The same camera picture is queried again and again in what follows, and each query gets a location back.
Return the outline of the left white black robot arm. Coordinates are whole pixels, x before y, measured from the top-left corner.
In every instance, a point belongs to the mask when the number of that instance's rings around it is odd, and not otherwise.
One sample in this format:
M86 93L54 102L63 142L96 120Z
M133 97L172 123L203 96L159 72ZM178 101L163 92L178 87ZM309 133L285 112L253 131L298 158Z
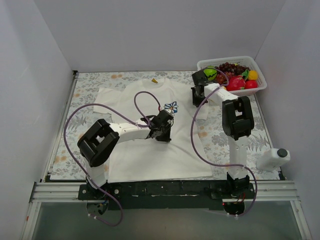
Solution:
M174 116L166 110L161 110L158 115L142 117L133 124L97 120L77 142L80 154L86 159L89 194L95 200L101 200L106 196L104 185L107 179L103 167L117 144L145 139L168 143L171 141L173 122Z

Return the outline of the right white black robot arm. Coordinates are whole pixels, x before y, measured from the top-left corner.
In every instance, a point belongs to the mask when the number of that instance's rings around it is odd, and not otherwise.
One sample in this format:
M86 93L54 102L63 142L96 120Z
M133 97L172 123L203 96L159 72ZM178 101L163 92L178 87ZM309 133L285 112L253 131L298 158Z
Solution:
M229 164L227 168L226 192L237 199L249 188L250 177L247 167L247 145L255 123L251 102L247 96L237 96L215 82L211 75L198 70L191 75L194 86L192 104L197 107L196 114L207 100L219 105L222 110L222 128L229 144Z

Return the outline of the white t-shirt with daisy print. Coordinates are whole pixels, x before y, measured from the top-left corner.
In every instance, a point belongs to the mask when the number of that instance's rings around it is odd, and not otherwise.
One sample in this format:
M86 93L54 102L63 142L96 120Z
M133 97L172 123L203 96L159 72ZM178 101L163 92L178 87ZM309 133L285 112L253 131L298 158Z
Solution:
M207 107L192 103L189 85L167 78L135 81L118 91L100 88L93 110L113 123L150 119L147 137L119 142L109 158L109 183L209 177L204 147L193 119L205 120Z

